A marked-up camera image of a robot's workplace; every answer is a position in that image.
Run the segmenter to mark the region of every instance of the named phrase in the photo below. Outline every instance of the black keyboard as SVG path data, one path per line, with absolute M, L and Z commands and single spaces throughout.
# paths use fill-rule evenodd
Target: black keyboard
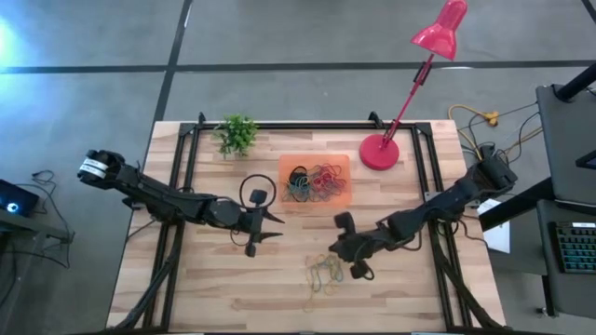
M 596 274 L 596 223 L 553 222 L 561 271 Z

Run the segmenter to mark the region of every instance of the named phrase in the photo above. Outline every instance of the table leg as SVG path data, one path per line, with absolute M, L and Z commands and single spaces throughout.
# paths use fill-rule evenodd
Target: table leg
M 482 230 L 486 232 L 502 222 L 513 219 L 523 212 L 535 208 L 538 200 L 554 200 L 554 197 L 552 180 L 548 177 L 501 205 L 480 215 Z

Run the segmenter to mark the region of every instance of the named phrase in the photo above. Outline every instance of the potted plant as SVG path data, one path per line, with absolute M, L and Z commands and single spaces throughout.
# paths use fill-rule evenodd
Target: potted plant
M 220 154 L 223 154 L 223 158 L 232 153 L 249 155 L 249 148 L 254 146 L 257 125 L 248 116 L 240 114 L 225 116 L 223 120 L 213 133 L 213 138 L 222 141 Z

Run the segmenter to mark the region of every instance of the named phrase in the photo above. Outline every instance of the floor stripe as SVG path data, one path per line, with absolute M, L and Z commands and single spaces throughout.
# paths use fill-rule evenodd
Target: floor stripe
M 594 9 L 594 5 L 590 2 L 590 0 L 581 0 L 581 2 L 584 4 L 584 7 L 592 17 L 594 23 L 596 23 L 596 10 Z
M 180 13 L 180 18 L 178 19 L 178 28 L 176 28 L 176 36 L 174 38 L 174 43 L 171 46 L 171 52 L 169 54 L 169 67 L 166 71 L 166 75 L 164 76 L 164 82 L 161 85 L 161 90 L 159 91 L 159 98 L 157 99 L 156 112 L 153 116 L 154 123 L 156 121 L 162 121 L 166 113 L 169 92 L 171 90 L 171 85 L 174 80 L 174 74 L 176 73 L 176 63 L 178 62 L 178 58 L 180 57 L 180 50 L 182 49 L 184 40 L 184 32 L 186 31 L 186 25 L 188 23 L 188 17 L 190 15 L 190 9 L 192 5 L 193 0 L 184 0 L 183 10 Z
M 178 59 L 180 50 L 172 50 L 170 60 Z M 596 60 L 508 60 L 508 61 L 437 61 L 434 69 L 528 69 L 587 67 Z M 218 72 L 290 72 L 290 71 L 356 71 L 418 70 L 418 61 L 396 62 L 308 62 L 308 63 L 245 63 L 185 65 L 121 65 L 121 66 L 34 66 L 0 68 L 0 74 L 125 74 L 125 73 L 218 73 Z

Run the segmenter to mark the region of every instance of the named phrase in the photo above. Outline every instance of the wooden table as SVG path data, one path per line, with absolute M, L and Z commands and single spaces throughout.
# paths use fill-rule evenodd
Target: wooden table
M 455 123 L 448 120 L 430 123 L 443 182 L 450 187 L 466 172 Z M 168 183 L 179 125 L 179 122 L 156 124 L 144 169 L 148 176 Z M 260 131 L 250 156 L 232 160 L 218 154 L 218 144 L 210 132 L 202 131 L 193 187 L 197 192 L 228 195 L 238 200 L 238 186 L 248 175 L 263 173 L 277 180 L 281 154 L 347 154 L 353 182 L 352 204 L 347 210 L 354 216 L 357 230 L 372 229 L 374 222 L 389 213 L 417 207 L 422 197 L 410 133 L 397 132 L 394 140 L 400 146 L 400 160 L 392 169 L 382 172 L 370 170 L 359 161 L 359 144 L 371 133 L 370 130 Z M 427 175 L 432 176 L 426 151 L 425 159 Z M 179 185 L 183 184 L 183 173 Z M 256 187 L 271 188 L 264 181 L 249 181 L 245 197 Z M 373 281 L 352 279 L 348 264 L 343 263 L 345 280 L 338 291 L 332 296 L 320 293 L 314 299 L 315 310 L 305 313 L 303 307 L 309 296 L 306 259 L 328 253 L 328 246 L 340 234 L 332 216 L 342 210 L 288 210 L 276 202 L 270 211 L 286 223 L 266 221 L 264 231 L 284 235 L 257 245 L 254 259 L 244 256 L 244 248 L 232 244 L 228 231 L 186 224 L 170 331 L 444 330 L 426 227 L 420 251 L 382 251 L 369 260 L 376 274 Z M 133 216 L 130 230 L 148 221 L 146 212 L 138 212 Z M 477 221 L 468 220 L 467 225 L 470 235 L 482 236 Z M 108 326 L 122 320 L 147 288 L 158 231 L 159 225 L 155 224 L 128 242 Z M 455 240 L 467 286 L 492 318 L 504 324 L 485 246 L 466 239 L 462 229 Z M 455 324 L 461 325 L 453 287 L 450 296 Z M 160 309 L 158 300 L 156 322 L 161 316 Z

